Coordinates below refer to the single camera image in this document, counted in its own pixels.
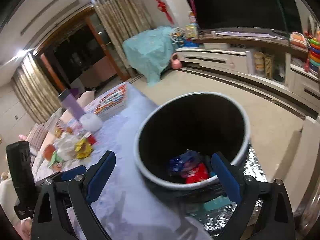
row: purple cylinder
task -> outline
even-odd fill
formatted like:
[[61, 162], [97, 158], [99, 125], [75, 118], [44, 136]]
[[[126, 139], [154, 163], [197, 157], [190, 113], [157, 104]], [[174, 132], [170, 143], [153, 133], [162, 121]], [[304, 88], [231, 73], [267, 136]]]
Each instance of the purple cylinder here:
[[62, 106], [65, 109], [69, 109], [74, 118], [78, 121], [80, 117], [85, 114], [85, 111], [82, 107], [77, 103], [76, 99], [70, 93], [68, 89], [65, 89], [60, 95], [58, 95], [59, 100], [61, 101]]

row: screw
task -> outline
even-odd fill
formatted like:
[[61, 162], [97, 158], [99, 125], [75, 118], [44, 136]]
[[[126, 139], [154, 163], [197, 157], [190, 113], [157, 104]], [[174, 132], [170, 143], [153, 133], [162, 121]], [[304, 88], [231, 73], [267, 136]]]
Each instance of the screw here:
[[254, 180], [254, 177], [252, 177], [251, 175], [245, 175], [244, 178], [245, 178], [245, 180], [247, 180], [247, 181], [252, 181], [252, 180]]
[[82, 175], [76, 175], [75, 176], [75, 180], [76, 181], [81, 181], [83, 179], [83, 176]]
[[276, 179], [276, 184], [282, 185], [282, 184], [283, 184], [283, 181], [282, 181], [281, 179]]
[[52, 183], [52, 179], [46, 179], [44, 184], [46, 185], [50, 185]]

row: television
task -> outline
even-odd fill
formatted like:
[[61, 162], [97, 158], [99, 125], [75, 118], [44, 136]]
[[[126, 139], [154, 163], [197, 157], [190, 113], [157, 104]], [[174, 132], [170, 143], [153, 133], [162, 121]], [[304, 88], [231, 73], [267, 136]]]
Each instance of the television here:
[[295, 0], [194, 0], [194, 4], [200, 29], [257, 27], [302, 33]]

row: trash can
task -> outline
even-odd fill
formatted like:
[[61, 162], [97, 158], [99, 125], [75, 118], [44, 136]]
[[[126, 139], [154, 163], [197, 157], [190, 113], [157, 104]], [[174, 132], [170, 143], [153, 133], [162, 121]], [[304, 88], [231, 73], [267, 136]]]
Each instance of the trash can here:
[[170, 176], [169, 160], [187, 149], [211, 155], [217, 151], [238, 166], [247, 156], [249, 118], [232, 98], [213, 92], [196, 92], [174, 98], [154, 110], [135, 138], [135, 161], [141, 173], [171, 190], [194, 190], [217, 184], [217, 176], [185, 184]]

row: curtain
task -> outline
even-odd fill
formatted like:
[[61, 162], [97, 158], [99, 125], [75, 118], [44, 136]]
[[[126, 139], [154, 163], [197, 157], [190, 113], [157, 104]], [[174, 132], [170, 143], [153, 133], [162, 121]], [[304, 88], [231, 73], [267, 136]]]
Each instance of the curtain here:
[[144, 10], [140, 0], [92, 0], [95, 11], [108, 33], [130, 75], [133, 75], [122, 43], [128, 38], [151, 29], [150, 16]]
[[46, 122], [61, 107], [58, 92], [29, 53], [12, 77], [13, 90], [37, 123]]

